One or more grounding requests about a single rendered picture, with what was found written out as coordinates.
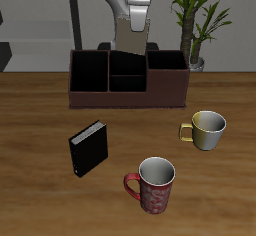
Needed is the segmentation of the black angular block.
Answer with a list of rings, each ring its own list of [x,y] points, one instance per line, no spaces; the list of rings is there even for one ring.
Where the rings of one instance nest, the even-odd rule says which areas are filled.
[[[0,42],[0,72],[3,72],[12,57],[10,44],[8,42]]]

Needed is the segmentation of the dark brown desk caddy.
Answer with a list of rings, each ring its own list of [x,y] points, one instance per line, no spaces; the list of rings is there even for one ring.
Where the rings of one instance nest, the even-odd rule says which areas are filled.
[[[181,51],[143,56],[115,50],[73,50],[69,106],[73,109],[182,109],[190,70]]]

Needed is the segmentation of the green pot plant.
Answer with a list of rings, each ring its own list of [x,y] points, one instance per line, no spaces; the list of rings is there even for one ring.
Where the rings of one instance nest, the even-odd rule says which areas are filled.
[[[213,18],[219,1],[209,7],[205,7],[208,1],[174,0],[172,2],[172,6],[177,4],[181,9],[180,12],[176,11],[179,19],[177,24],[182,28],[180,49],[184,52],[185,58],[191,65],[198,63],[201,44],[205,40],[214,40],[211,34],[215,30],[231,24],[231,21],[225,21],[229,8],[223,10],[216,18]]]

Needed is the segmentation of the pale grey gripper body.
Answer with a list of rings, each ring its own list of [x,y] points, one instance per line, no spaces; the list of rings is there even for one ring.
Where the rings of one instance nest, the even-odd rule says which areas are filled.
[[[149,26],[150,20],[147,19],[143,31],[133,31],[130,17],[120,14],[117,18],[115,49],[137,55],[145,55]]]

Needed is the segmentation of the white shelf unit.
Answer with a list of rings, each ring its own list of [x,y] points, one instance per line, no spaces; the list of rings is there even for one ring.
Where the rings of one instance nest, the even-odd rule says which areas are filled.
[[[74,36],[69,0],[0,0],[0,42],[12,57],[3,72],[66,72]]]

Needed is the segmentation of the yellow and white mug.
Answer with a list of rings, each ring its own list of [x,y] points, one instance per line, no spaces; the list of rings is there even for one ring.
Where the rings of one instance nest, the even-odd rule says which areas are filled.
[[[190,123],[181,123],[179,127],[179,139],[183,142],[192,142],[202,151],[214,149],[226,128],[225,118],[214,111],[198,111]],[[190,128],[191,137],[184,137],[183,130]]]

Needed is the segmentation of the red patterned mug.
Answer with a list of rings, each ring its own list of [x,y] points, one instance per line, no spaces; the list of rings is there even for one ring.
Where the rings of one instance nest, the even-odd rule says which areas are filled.
[[[145,212],[160,214],[167,207],[175,175],[175,168],[168,160],[150,157],[141,162],[137,173],[129,173],[124,177],[124,188],[140,202]],[[139,183],[139,193],[128,186],[130,180]]]

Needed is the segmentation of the dark vertical post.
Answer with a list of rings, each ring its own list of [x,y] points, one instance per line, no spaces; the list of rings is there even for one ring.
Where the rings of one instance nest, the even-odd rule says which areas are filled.
[[[70,4],[73,36],[74,36],[74,47],[76,50],[81,50],[82,38],[81,38],[81,29],[80,29],[78,0],[69,0],[69,4]]]

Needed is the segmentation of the white plant pot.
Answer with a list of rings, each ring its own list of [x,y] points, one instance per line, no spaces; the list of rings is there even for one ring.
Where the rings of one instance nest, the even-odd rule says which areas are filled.
[[[198,62],[196,64],[190,64],[189,68],[191,72],[202,72],[204,69],[204,59],[199,57]]]

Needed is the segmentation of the black book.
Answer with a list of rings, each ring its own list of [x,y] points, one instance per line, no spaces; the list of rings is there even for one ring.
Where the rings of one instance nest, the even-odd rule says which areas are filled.
[[[74,173],[83,177],[108,158],[107,127],[100,121],[69,139]]]

